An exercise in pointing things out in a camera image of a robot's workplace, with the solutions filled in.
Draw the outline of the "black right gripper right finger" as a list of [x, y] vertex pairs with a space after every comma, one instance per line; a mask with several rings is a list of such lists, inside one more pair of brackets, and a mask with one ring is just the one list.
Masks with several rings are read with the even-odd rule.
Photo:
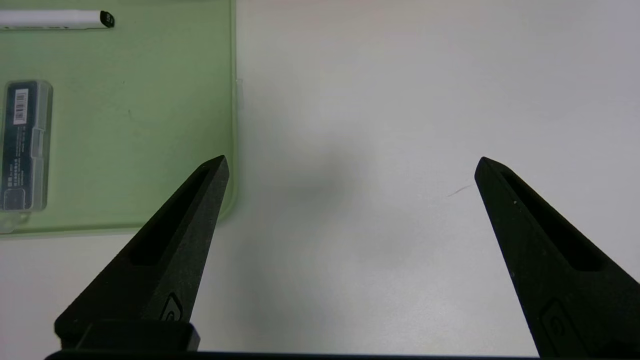
[[512, 169], [474, 173], [541, 357], [637, 357], [640, 286]]

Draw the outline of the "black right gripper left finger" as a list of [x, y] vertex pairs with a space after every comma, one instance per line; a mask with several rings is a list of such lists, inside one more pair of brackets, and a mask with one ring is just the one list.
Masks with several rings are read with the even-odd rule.
[[196, 168], [54, 323], [64, 351], [196, 351], [190, 319], [230, 170]]

